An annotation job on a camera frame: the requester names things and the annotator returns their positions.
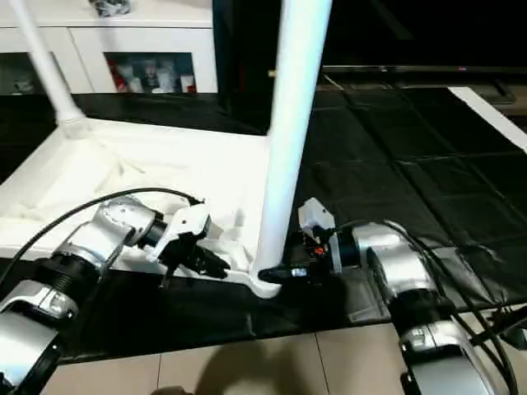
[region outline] beige floor tile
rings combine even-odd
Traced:
[[[150,395],[157,387],[159,355],[59,367],[44,395]]]
[[[328,394],[314,335],[163,354],[159,388],[174,386],[195,395]]]
[[[401,395],[405,371],[391,324],[317,333],[331,395]]]

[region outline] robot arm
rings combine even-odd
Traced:
[[[438,292],[404,228],[363,222],[337,229],[331,213],[314,198],[300,208],[299,222],[301,245],[289,245],[287,265],[261,271],[262,280],[317,281],[338,275],[343,267],[360,266],[373,274],[399,335],[408,367],[401,377],[405,393],[497,394],[467,334],[452,319],[455,307]]]
[[[454,306],[439,294],[405,230],[368,224],[352,233],[399,335],[408,367],[401,378],[405,392],[497,394],[465,331],[452,319]]]
[[[39,393],[63,350],[60,332],[77,316],[103,272],[124,246],[149,249],[171,275],[179,264],[223,278],[228,265],[196,245],[210,217],[203,204],[178,210],[170,224],[131,197],[100,205],[91,221],[77,227],[40,259],[31,279],[0,301],[0,393]]]

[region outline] black tablecloth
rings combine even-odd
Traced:
[[[242,95],[79,95],[92,118],[264,135],[269,100]],[[0,176],[54,130],[44,97],[0,97]],[[527,301],[527,156],[448,90],[317,92],[295,208],[317,197],[338,223],[396,221],[436,248],[480,307]],[[297,229],[296,210],[291,231]],[[5,267],[6,260],[0,261]],[[23,263],[7,286],[29,276]],[[243,286],[111,272],[64,362],[173,351],[385,322],[359,269],[261,300]],[[462,309],[459,297],[448,290]]]

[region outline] white pipe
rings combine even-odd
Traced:
[[[30,13],[26,0],[10,0],[16,14],[22,34],[30,47],[30,56],[40,81],[55,109],[58,124],[69,123],[84,118],[82,111],[75,105],[68,87],[46,44],[40,36],[38,27]]]
[[[331,2],[282,2],[268,176],[253,277],[282,260]]]

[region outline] white cabinet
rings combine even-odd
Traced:
[[[82,66],[72,37],[65,27],[42,28],[49,51],[60,66],[73,93],[91,93],[91,83]],[[0,94],[40,93],[42,87],[29,59],[28,46],[17,28],[0,29]]]
[[[197,92],[217,91],[212,29],[84,27],[70,31],[95,92],[115,93],[116,78],[126,80],[126,85],[135,78],[150,92],[162,84],[156,74],[160,69],[170,69],[175,91],[187,91],[181,82],[185,78]],[[148,68],[153,68],[152,86],[146,82]]]
[[[99,18],[88,0],[26,1],[72,93],[164,91],[167,68],[175,92],[217,92],[212,0],[132,0],[129,14],[111,18]],[[20,79],[13,69],[36,79],[26,52],[8,2],[0,2],[0,94]],[[153,80],[165,86],[152,89]]]

